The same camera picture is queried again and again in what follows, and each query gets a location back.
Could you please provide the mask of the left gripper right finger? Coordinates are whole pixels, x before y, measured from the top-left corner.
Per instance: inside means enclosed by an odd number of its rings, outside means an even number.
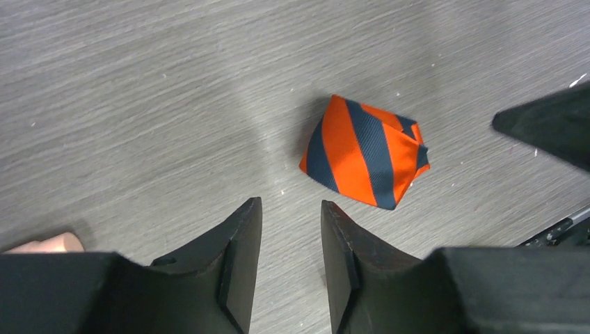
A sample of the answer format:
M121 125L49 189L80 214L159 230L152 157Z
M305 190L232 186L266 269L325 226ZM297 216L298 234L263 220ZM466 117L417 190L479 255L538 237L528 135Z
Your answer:
M321 205L334 333L588 333L589 246L444 247L416 258Z

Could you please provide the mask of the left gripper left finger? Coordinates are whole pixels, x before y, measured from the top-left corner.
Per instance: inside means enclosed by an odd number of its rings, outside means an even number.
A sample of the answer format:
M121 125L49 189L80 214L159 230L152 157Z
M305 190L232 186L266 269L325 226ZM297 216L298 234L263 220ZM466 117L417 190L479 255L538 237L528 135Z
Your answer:
M2 333L247 333L262 201L142 266L118 253L1 256Z

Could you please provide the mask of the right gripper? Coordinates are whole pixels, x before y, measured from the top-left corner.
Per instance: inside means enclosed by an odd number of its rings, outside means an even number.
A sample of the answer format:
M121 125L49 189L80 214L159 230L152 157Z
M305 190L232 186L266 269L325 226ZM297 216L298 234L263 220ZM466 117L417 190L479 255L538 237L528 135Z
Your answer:
M589 172L589 82L500 111L491 126Z

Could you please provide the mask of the orange navy striped tie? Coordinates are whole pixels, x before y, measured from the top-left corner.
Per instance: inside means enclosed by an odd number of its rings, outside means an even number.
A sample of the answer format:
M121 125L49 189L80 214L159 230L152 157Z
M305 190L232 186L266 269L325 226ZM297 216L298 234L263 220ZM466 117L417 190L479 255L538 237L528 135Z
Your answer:
M394 210L430 168L415 120L332 95L299 168L343 196Z

